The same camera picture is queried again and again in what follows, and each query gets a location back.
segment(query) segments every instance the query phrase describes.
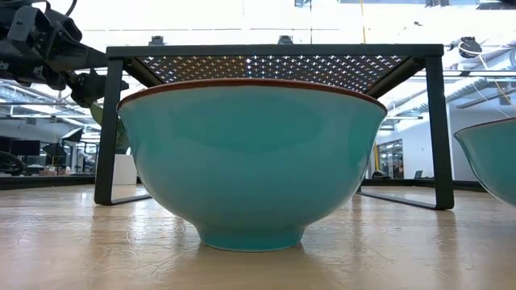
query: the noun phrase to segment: bowl base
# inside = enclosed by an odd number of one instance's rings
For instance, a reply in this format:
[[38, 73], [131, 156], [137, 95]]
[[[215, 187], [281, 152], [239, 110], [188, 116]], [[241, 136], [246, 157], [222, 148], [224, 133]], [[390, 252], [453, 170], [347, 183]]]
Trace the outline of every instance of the bowl base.
[[220, 230], [200, 229], [199, 237], [207, 246], [224, 251], [266, 252], [296, 246], [305, 229]]

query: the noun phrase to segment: metal mesh shelf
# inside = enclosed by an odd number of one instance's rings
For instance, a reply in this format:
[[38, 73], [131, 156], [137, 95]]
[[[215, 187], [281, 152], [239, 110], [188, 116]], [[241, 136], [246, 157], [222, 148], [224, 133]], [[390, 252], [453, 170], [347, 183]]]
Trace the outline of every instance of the metal mesh shelf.
[[366, 93], [407, 56], [147, 56], [164, 83], [218, 78], [308, 81]]

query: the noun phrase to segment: ceiling pipe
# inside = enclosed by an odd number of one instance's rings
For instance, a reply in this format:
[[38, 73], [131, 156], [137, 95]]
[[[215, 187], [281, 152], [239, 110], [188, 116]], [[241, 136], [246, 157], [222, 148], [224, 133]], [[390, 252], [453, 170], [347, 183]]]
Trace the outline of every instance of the ceiling pipe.
[[[511, 95], [512, 93], [516, 93], [516, 89], [511, 89], [509, 91], [504, 92], [504, 94], [506, 96]], [[494, 94], [492, 94], [490, 96], [487, 96], [485, 98], [479, 97], [476, 100], [469, 101], [469, 102], [464, 103], [462, 105], [458, 105], [457, 109], [466, 109], [466, 108], [469, 108], [469, 107], [472, 107], [472, 106], [476, 106], [478, 104], [481, 104], [481, 103], [484, 103], [484, 102], [487, 102], [487, 101], [491, 101], [491, 100], [494, 100], [494, 99], [497, 99], [497, 98], [500, 98], [500, 97], [503, 97], [503, 94], [501, 94], [499, 92], [496, 92], [496, 93], [494, 93]]]
[[[516, 70], [516, 48], [488, 61], [487, 66], [489, 70], [501, 70], [501, 71], [512, 71]], [[486, 88], [497, 88], [497, 84], [490, 82], [485, 77], [467, 77], [461, 81], [457, 81], [451, 85], [451, 92], [445, 93], [447, 102], [455, 101], [461, 97], [467, 96], [472, 93], [476, 93]], [[421, 95], [412, 98], [411, 100], [418, 99], [414, 102], [419, 103], [416, 106], [411, 106], [409, 109], [400, 110], [395, 115], [410, 114], [417, 110], [426, 110], [428, 108], [427, 94], [422, 93]]]
[[54, 100], [54, 101], [59, 101], [59, 102], [63, 101], [56, 96], [52, 96], [50, 94], [40, 92], [37, 89], [33, 89], [33, 88], [29, 88], [29, 87], [20, 85], [16, 81], [2, 80], [2, 83], [7, 84], [8, 86], [6, 86], [6, 88], [8, 88], [8, 89], [14, 89], [14, 88], [20, 89], [22, 91], [22, 93], [28, 94], [31, 97], [46, 97], [46, 98]]

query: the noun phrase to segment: red bowl rim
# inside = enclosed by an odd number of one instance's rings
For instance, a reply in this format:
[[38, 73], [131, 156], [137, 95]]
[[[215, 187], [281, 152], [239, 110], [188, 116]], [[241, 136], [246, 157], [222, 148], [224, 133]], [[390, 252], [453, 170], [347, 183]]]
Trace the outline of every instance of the red bowl rim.
[[206, 87], [219, 87], [219, 86], [241, 86], [241, 85], [260, 85], [260, 86], [274, 86], [274, 87], [282, 87], [282, 88], [294, 88], [294, 89], [312, 89], [318, 91], [325, 91], [330, 93], [340, 93], [342, 95], [347, 95], [351, 97], [358, 97], [359, 99], [365, 100], [367, 102], [371, 102], [379, 106], [384, 112], [387, 113], [387, 109], [385, 106], [380, 103], [374, 97], [370, 97], [363, 93], [358, 93], [352, 91], [350, 89], [344, 89], [339, 87], [334, 87], [331, 85], [324, 84], [316, 84], [310, 83], [306, 81], [289, 81], [289, 80], [276, 80], [276, 79], [244, 79], [244, 78], [227, 78], [227, 79], [210, 79], [210, 80], [199, 80], [199, 81], [180, 81], [172, 84], [164, 84], [153, 86], [149, 89], [143, 89], [139, 92], [130, 94], [125, 97], [122, 101], [117, 105], [117, 110], [119, 110], [123, 105], [127, 104], [130, 101], [134, 101], [135, 99], [141, 97], [147, 97], [153, 95], [154, 93], [161, 93], [164, 91], [171, 91], [177, 89], [196, 89], [196, 88], [206, 88]]
[[488, 126], [488, 125], [491, 125], [491, 124], [494, 124], [494, 123], [499, 123], [499, 122], [514, 121], [514, 120], [516, 120], [516, 117], [503, 118], [503, 119], [500, 119], [500, 120], [494, 120], [494, 121], [490, 121], [490, 122], [483, 122], [483, 123], [480, 123], [480, 124], [476, 124], [476, 125], [467, 126], [465, 128], [462, 128], [462, 129], [458, 130], [457, 132], [455, 132], [454, 135], [459, 134], [460, 132], [466, 131], [468, 129], [477, 128], [477, 127], [481, 127], [481, 126]]

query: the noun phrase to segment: black metal stand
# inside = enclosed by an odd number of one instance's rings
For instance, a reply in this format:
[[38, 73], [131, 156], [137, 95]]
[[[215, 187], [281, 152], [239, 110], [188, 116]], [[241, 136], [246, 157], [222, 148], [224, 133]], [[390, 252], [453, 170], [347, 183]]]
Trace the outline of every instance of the black metal stand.
[[443, 46], [438, 44], [314, 44], [145, 46], [107, 49], [102, 133], [95, 185], [95, 202], [118, 205], [149, 195], [111, 199], [117, 130], [116, 105], [122, 73], [151, 87], [177, 81], [224, 77], [279, 78], [313, 81], [354, 89], [379, 98], [427, 68], [428, 104], [435, 169], [435, 205], [397, 197], [364, 193], [367, 197], [451, 209], [454, 205], [452, 169], [444, 99]]
[[100, 133], [100, 152], [98, 153], [97, 179], [95, 181], [95, 203], [98, 205], [120, 205], [131, 201], [151, 198], [145, 194], [137, 197], [111, 199], [113, 190], [114, 150], [119, 116], [116, 105], [120, 101], [122, 85], [123, 60], [110, 60], [106, 79], [106, 95], [102, 112], [102, 130]]
[[424, 209], [453, 209], [453, 179], [448, 138], [446, 99], [444, 97], [443, 64], [440, 57], [426, 57], [428, 110], [435, 175], [435, 205], [411, 201], [399, 197], [359, 192], [365, 197], [375, 197], [385, 201], [399, 202]]

